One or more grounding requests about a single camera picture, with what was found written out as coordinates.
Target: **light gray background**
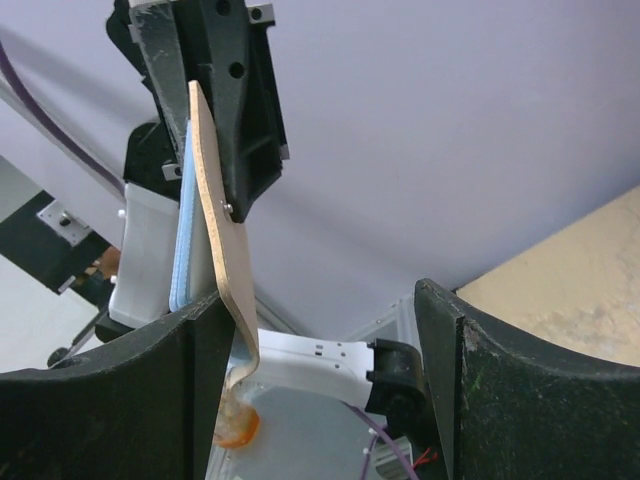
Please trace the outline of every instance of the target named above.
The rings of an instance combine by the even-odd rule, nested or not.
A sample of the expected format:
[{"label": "light gray background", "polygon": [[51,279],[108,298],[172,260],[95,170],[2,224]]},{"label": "light gray background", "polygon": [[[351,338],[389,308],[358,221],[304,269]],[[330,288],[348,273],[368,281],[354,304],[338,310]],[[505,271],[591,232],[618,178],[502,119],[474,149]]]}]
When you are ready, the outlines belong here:
[{"label": "light gray background", "polygon": [[[104,33],[111,5],[7,2],[0,36],[121,169],[153,105]],[[640,182],[640,2],[274,5],[292,160],[250,242],[258,283],[319,336],[421,277],[460,286]],[[118,243],[118,201],[3,106],[0,121],[0,154]]]}]

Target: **wooden board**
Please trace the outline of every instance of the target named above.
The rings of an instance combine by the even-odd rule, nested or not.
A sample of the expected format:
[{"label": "wooden board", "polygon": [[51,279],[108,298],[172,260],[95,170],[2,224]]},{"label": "wooden board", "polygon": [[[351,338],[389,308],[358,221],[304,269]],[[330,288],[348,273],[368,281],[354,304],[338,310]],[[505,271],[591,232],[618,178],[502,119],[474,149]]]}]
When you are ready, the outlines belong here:
[{"label": "wooden board", "polygon": [[260,362],[249,242],[245,225],[233,222],[224,210],[227,201],[222,185],[216,127],[196,81],[189,82],[189,103],[196,180],[211,242],[216,283],[250,354],[247,363],[231,371],[227,379],[227,388],[231,388],[252,374]]},{"label": "wooden board", "polygon": [[563,347],[640,366],[640,187],[458,295]]}]

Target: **white plastic part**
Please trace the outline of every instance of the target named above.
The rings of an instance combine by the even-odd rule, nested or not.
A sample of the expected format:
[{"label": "white plastic part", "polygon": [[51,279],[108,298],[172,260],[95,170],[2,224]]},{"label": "white plastic part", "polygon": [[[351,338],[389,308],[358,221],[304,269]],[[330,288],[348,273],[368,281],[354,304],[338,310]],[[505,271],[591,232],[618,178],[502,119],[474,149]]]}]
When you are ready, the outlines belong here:
[{"label": "white plastic part", "polygon": [[125,198],[124,239],[109,315],[139,328],[169,311],[178,203],[133,184],[127,184]]},{"label": "white plastic part", "polygon": [[260,329],[260,365],[248,380],[326,395],[364,408],[373,350],[365,342],[328,342]]}]

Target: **purple cable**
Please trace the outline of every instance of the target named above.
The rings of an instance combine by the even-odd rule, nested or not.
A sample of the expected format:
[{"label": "purple cable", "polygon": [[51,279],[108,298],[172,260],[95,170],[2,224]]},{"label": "purple cable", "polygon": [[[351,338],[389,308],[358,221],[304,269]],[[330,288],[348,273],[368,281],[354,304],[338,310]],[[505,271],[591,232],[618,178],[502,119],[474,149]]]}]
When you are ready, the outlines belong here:
[{"label": "purple cable", "polygon": [[124,196],[123,183],[103,165],[94,160],[91,155],[85,152],[80,146],[74,142],[71,137],[64,133],[58,125],[47,115],[47,113],[38,105],[35,98],[31,96],[27,87],[22,83],[16,70],[11,64],[11,60],[7,56],[7,52],[0,41],[0,72],[7,79],[9,86],[13,89],[24,106],[31,114],[40,122],[40,124],[53,136],[58,142],[64,145],[71,153],[80,159],[82,163],[91,168],[94,172],[104,178],[113,185],[116,190]]},{"label": "purple cable", "polygon": [[376,445],[376,441],[378,440],[378,434],[375,433],[371,437],[371,441],[369,442],[369,448],[367,449],[367,453],[364,455],[364,463],[362,465],[362,472],[360,473],[359,480],[367,480],[367,473],[369,472],[369,465],[371,465],[371,452]]},{"label": "purple cable", "polygon": [[373,430],[378,434],[378,436],[382,438],[382,440],[384,440],[384,443],[386,443],[387,446],[391,449],[391,451],[395,454],[395,456],[398,457],[398,461],[402,465],[402,468],[404,468],[407,476],[409,477],[409,480],[420,480],[416,472],[413,470],[413,467],[407,460],[407,457],[404,456],[404,454],[402,453],[402,451],[400,450],[396,442],[394,442],[391,439],[391,437],[387,435],[387,432],[385,432],[380,425],[378,425],[376,422],[371,420],[369,416],[359,408],[352,407],[351,405],[347,405],[346,403],[344,405],[353,413],[355,413],[358,416],[358,418],[360,418],[360,420],[362,420],[364,423],[366,423],[371,428],[373,428]]}]

